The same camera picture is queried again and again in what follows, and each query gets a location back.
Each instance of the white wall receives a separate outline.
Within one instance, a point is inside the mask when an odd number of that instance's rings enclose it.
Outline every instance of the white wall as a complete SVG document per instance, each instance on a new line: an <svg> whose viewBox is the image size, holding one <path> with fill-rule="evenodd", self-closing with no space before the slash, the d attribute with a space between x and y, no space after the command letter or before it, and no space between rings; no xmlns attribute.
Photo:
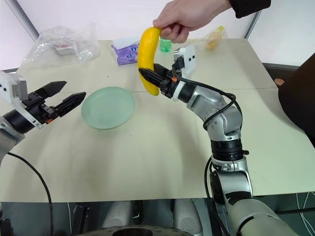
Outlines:
<svg viewBox="0 0 315 236"><path fill-rule="evenodd" d="M34 41L4 0L0 0L0 70L21 65Z"/></svg>
<svg viewBox="0 0 315 236"><path fill-rule="evenodd" d="M262 62L300 66L315 53L315 0L271 0L249 42Z"/></svg>
<svg viewBox="0 0 315 236"><path fill-rule="evenodd" d="M57 25L82 29L95 22L98 39L140 36L169 0L18 0L38 31ZM236 19L232 9L190 37L203 37L224 25L233 38L244 37L253 15Z"/></svg>

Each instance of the person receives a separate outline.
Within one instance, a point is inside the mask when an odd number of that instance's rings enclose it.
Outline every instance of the person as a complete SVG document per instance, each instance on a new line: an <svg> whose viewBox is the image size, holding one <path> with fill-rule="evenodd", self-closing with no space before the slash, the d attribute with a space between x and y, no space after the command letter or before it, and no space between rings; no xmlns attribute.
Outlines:
<svg viewBox="0 0 315 236"><path fill-rule="evenodd" d="M268 8L271 0L173 0L166 4L153 25L161 37L184 43L190 31L210 23L233 8L236 18ZM315 54L279 87L279 101L286 115L309 136L315 147Z"/></svg>
<svg viewBox="0 0 315 236"><path fill-rule="evenodd" d="M236 18L241 18L268 8L270 3L271 0L173 0L153 20L153 25L162 29L162 38L184 43L190 31L207 25L231 7Z"/></svg>

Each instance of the wire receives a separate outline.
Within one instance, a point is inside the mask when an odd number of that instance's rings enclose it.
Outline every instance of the wire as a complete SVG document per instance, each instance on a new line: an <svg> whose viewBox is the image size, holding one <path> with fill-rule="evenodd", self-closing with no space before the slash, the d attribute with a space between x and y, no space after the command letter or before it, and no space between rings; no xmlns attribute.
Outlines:
<svg viewBox="0 0 315 236"><path fill-rule="evenodd" d="M188 79L185 79L185 78L182 78L177 72L176 72L176 68L175 66L172 66L172 74L173 76L176 77L177 80L179 81L183 81L185 83L188 83L188 84L192 84L192 85L196 85L196 86L201 86L201 87L204 87L206 89L210 89L212 91L215 91L217 93L219 93L220 95L223 95L225 97L227 97L228 99L231 100L230 103L228 103L226 106L224 106L222 109L218 110L217 112L215 112L214 114L212 114L210 117L208 117L204 123L203 123L203 128L205 130L207 130L207 125L209 123L210 120L212 120L215 116L219 115L220 113L224 112L226 109L228 109L230 106L232 106L233 104L235 104L236 108L238 109L238 111L241 113L241 116L243 116L242 114L242 110L241 110L241 107L239 106L239 104L237 103L236 101L236 96L232 93L227 93L227 92L224 92L218 88L215 88L215 87L212 87L210 85L206 85L206 84L203 84L201 82L197 82L197 81L193 81L193 80L188 80Z"/></svg>
<svg viewBox="0 0 315 236"><path fill-rule="evenodd" d="M16 155L16 154L13 154L13 153L10 153L8 152L9 155L11 156L14 156L18 159L20 159L21 161L23 161L25 164L27 164L36 174L37 176L40 178L40 181L42 182L42 184L44 185L44 188L46 190L46 193L47 193L47 197L48 197L48 203L49 203L49 211L50 211L50 236L53 236L54 235L54 216L53 216L53 204L51 202L51 197L50 197L50 193L49 193L49 189L47 187L47 184L45 183L43 177L41 176L41 174L37 171L37 169L35 169L34 166L32 166L27 160L25 160L24 158Z"/></svg>
<svg viewBox="0 0 315 236"><path fill-rule="evenodd" d="M307 199L309 198L309 195L310 195L310 193L307 193L306 198L305 198L305 200L304 200L303 209L304 209L305 206L306 206L306 202L307 202ZM304 213L302 212L301 214L302 214L302 216L304 217L304 220L306 221L306 223L308 223L308 225L310 226L311 230L313 231L313 233L314 233L314 235L315 235L314 228L313 228L312 225L309 223L309 221L306 219L306 217L304 216Z"/></svg>
<svg viewBox="0 0 315 236"><path fill-rule="evenodd" d="M295 195L296 195L297 208L300 209L299 197L298 197L297 193L296 193ZM300 216L301 216L302 221L303 221L303 223L304 223L304 225L305 225L305 228L307 229L307 231L309 232L309 234L310 234L311 236L313 236L313 234L311 233L309 227L306 225L306 222L305 222L305 221L307 221L307 220L305 219L304 215L303 215L302 213L300 213Z"/></svg>
<svg viewBox="0 0 315 236"><path fill-rule="evenodd" d="M67 203L67 205L68 205L68 211L69 211L69 226L70 226L70 235L72 235L71 210L70 210L70 205L69 205L69 203Z"/></svg>
<svg viewBox="0 0 315 236"><path fill-rule="evenodd" d="M204 172L205 189L206 189L207 198L208 198L209 200L211 200L211 197L210 197L210 193L209 193L209 189L208 189L207 173L208 173L208 168L209 168L209 166L210 166L210 162L212 162L211 157L210 157L209 160L207 161L207 164L206 164L206 167L205 167L205 172ZM221 229L223 230L224 234L225 234L226 236L230 236L230 234L228 233L226 227L224 226L224 224L223 224L221 218L220 218L219 215L218 215L218 212L217 212L217 210L216 210L216 208L215 208L215 206L214 206L214 203L213 203L213 204L210 204L210 206L212 206L212 210L216 213L215 216L216 216L216 218L217 218L217 220L218 220L218 222L219 222L219 224L220 224L220 227L221 227Z"/></svg>
<svg viewBox="0 0 315 236"><path fill-rule="evenodd" d="M211 160L210 161L210 166L209 166L210 173L212 173L212 165L213 165L213 163L212 163L212 160Z"/></svg>

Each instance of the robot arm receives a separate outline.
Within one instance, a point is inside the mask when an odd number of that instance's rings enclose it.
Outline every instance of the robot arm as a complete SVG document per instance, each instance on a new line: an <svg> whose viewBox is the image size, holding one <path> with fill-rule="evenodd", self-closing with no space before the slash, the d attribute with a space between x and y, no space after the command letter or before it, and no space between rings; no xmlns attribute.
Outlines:
<svg viewBox="0 0 315 236"><path fill-rule="evenodd" d="M62 117L83 101L86 93L72 94L58 106L45 105L65 86L66 81L51 82L28 94L26 81L18 74L0 71L0 96L15 109L0 116L0 164L3 157L34 127L41 129L57 117Z"/></svg>
<svg viewBox="0 0 315 236"><path fill-rule="evenodd" d="M195 67L192 45L174 53L172 70L159 64L154 71L140 68L142 76L160 88L163 95L181 100L203 121L211 141L214 171L210 174L212 195L217 208L223 209L223 222L230 235L295 236L297 235L267 205L252 198L252 185L242 149L240 109L227 104L220 90L190 81Z"/></svg>

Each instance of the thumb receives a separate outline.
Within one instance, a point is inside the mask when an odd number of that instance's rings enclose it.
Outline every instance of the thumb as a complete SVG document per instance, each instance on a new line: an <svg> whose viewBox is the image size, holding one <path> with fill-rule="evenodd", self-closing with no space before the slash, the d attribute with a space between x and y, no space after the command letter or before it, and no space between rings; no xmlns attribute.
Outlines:
<svg viewBox="0 0 315 236"><path fill-rule="evenodd" d="M176 13L168 12L167 14L160 14L159 17L153 20L153 25L156 28L163 29L178 21L178 15Z"/></svg>

